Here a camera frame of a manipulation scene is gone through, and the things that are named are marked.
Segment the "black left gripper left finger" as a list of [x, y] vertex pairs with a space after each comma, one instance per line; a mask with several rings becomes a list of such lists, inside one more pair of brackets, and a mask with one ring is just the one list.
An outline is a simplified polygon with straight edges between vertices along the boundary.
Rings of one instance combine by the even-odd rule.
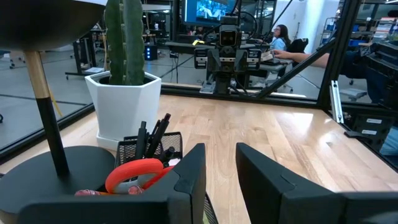
[[205, 145], [198, 143], [174, 168], [144, 191], [139, 222], [201, 223], [205, 194]]

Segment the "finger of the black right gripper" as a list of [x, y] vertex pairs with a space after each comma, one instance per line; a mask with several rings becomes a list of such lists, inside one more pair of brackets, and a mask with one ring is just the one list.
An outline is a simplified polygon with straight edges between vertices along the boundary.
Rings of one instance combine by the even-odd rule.
[[221, 60], [219, 50], [208, 51], [208, 70], [212, 73], [221, 71]]
[[235, 61], [234, 61], [234, 71], [245, 72], [248, 67], [247, 59], [248, 59], [248, 52], [246, 50], [238, 50], [236, 52]]

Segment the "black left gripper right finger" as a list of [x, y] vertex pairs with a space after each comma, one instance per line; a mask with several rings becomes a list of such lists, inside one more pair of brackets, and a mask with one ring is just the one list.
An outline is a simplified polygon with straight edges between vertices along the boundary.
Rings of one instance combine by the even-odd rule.
[[240, 189], [251, 223], [338, 223], [342, 197], [251, 146], [236, 144]]

